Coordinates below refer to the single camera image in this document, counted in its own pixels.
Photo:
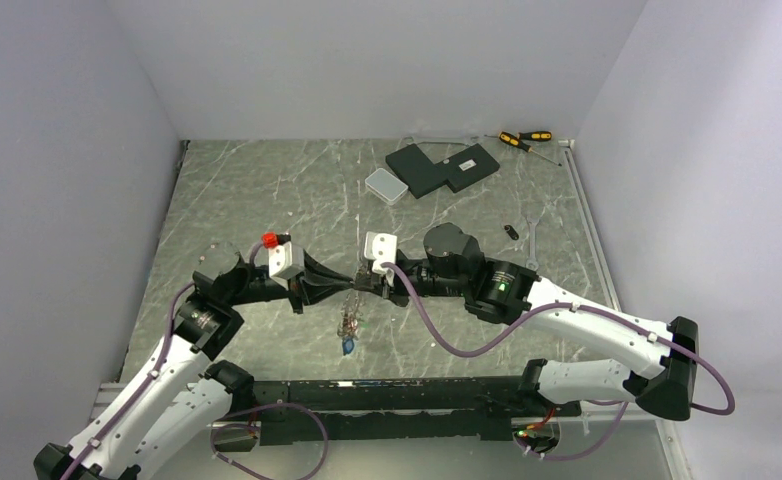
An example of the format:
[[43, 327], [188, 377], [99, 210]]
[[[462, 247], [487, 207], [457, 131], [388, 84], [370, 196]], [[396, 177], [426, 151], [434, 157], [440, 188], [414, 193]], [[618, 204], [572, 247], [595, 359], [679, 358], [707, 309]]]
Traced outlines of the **silver disc keyring with keys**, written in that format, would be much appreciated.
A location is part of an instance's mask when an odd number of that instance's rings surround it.
[[348, 293], [341, 308], [341, 322], [337, 329], [337, 336], [341, 342], [343, 356], [352, 354], [358, 341], [361, 296], [357, 291]]

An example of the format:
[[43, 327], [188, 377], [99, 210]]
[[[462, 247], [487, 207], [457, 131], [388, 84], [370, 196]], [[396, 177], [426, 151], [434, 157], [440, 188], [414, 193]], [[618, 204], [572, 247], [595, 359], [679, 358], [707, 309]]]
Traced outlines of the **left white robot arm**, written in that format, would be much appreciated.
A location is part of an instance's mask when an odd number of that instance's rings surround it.
[[297, 314], [352, 277], [331, 270], [274, 235], [269, 262], [258, 242], [244, 257], [229, 243], [206, 249], [190, 283], [171, 301], [162, 338], [109, 406], [67, 444], [47, 444], [33, 465], [40, 479], [150, 479], [204, 427], [239, 420], [254, 406], [254, 379], [219, 360], [244, 323], [237, 307], [286, 300]]

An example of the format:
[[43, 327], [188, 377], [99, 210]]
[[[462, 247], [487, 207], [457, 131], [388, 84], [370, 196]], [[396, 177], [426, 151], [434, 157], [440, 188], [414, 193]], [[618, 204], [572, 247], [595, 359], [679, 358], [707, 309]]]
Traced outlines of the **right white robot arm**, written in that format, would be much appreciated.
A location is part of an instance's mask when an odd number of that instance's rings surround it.
[[390, 233], [369, 231], [356, 289], [425, 310], [426, 297], [460, 298], [481, 321], [504, 326], [504, 340], [522, 326], [563, 337], [601, 359], [528, 362], [518, 401], [541, 415], [574, 401], [633, 402], [645, 412], [685, 421], [695, 409], [699, 327], [686, 317], [670, 322], [627, 316], [576, 295], [536, 271], [488, 258], [479, 242], [452, 223], [430, 229], [425, 256], [410, 259]]

